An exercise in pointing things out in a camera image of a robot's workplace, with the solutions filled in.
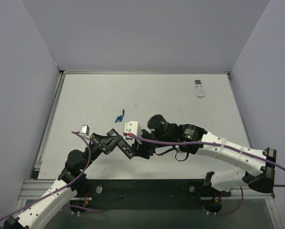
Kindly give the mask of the black remote control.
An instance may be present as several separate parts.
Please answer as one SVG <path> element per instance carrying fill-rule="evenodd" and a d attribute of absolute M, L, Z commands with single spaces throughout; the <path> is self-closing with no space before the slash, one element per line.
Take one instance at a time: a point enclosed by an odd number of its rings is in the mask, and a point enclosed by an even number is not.
<path fill-rule="evenodd" d="M 117 146 L 127 156 L 128 159 L 132 159 L 134 157 L 135 152 L 132 150 L 131 146 L 124 139 L 121 139 L 117 143 Z"/>

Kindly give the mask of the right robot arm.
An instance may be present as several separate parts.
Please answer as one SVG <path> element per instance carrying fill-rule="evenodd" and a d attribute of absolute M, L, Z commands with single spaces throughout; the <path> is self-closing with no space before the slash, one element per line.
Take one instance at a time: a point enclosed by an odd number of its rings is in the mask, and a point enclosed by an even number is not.
<path fill-rule="evenodd" d="M 148 129 L 140 129 L 136 121 L 124 126 L 127 139 L 134 139 L 139 146 L 155 149 L 172 146 L 186 155 L 208 156 L 235 168 L 223 172 L 207 172 L 204 185 L 217 191 L 249 187 L 260 193 L 272 193 L 274 189 L 276 150 L 247 148 L 218 137 L 191 124 L 169 123 L 162 115 L 152 116 Z"/>

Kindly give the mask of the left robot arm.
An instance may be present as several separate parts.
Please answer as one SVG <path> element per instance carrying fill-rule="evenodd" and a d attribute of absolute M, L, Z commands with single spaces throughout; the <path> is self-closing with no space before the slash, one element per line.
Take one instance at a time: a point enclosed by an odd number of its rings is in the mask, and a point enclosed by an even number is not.
<path fill-rule="evenodd" d="M 84 141 L 86 150 L 71 151 L 64 169 L 47 191 L 23 209 L 8 215 L 3 223 L 4 229 L 43 229 L 67 202 L 87 192 L 87 168 L 102 153 L 109 154 L 126 144 L 119 134 L 88 136 L 83 131 L 72 133 Z"/>

